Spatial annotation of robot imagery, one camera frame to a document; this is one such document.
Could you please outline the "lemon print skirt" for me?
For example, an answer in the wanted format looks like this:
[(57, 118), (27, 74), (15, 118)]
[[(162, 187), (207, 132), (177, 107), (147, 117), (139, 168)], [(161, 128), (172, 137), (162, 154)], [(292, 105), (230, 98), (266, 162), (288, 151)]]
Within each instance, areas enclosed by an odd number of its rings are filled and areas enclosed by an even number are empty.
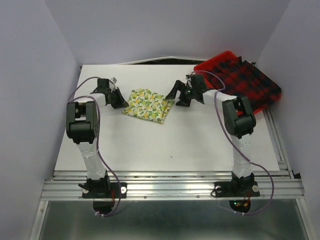
[(148, 88), (138, 88), (131, 91), (127, 103), (124, 115), (163, 124), (175, 100)]

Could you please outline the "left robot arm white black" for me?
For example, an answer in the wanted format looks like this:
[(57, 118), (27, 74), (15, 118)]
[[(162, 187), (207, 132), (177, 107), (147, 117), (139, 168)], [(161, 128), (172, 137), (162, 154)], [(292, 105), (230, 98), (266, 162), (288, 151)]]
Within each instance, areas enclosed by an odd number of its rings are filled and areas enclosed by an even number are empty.
[(109, 173), (115, 174), (107, 165), (99, 150), (101, 108), (111, 105), (115, 110), (128, 106), (116, 78), (96, 77), (96, 87), (88, 95), (71, 94), (66, 105), (66, 135), (79, 149), (87, 177), (82, 189), (84, 199), (126, 198), (127, 184), (110, 181)]

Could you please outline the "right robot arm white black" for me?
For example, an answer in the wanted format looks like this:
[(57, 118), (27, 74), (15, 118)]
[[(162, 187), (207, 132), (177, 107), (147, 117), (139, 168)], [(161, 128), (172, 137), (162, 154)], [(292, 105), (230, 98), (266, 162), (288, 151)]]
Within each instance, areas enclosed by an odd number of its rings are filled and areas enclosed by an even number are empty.
[(177, 106), (189, 107), (192, 100), (203, 105), (212, 105), (223, 133), (232, 145), (233, 167), (230, 181), (216, 181), (211, 195), (216, 198), (259, 196), (253, 191), (257, 183), (250, 155), (250, 144), (256, 118), (246, 96), (233, 96), (221, 89), (208, 88), (200, 73), (187, 75), (187, 82), (176, 80), (173, 88), (165, 97), (167, 100), (178, 98)]

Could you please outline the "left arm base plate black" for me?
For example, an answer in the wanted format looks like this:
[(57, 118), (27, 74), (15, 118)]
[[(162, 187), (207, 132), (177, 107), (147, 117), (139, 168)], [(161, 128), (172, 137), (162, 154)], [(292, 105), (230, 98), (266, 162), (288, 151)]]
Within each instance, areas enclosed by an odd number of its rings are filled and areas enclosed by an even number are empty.
[(97, 190), (87, 190), (82, 189), (83, 199), (125, 199), (127, 197), (127, 187), (126, 182), (120, 182), (120, 186), (117, 182), (111, 182), (109, 189), (97, 189)]

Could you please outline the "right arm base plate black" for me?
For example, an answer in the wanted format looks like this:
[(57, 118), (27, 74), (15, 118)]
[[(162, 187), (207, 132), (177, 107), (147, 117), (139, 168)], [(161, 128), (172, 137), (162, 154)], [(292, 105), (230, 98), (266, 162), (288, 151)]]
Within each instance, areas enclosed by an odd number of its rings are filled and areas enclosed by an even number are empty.
[(260, 191), (257, 182), (238, 184), (232, 181), (218, 181), (214, 183), (211, 196), (215, 198), (259, 197)]

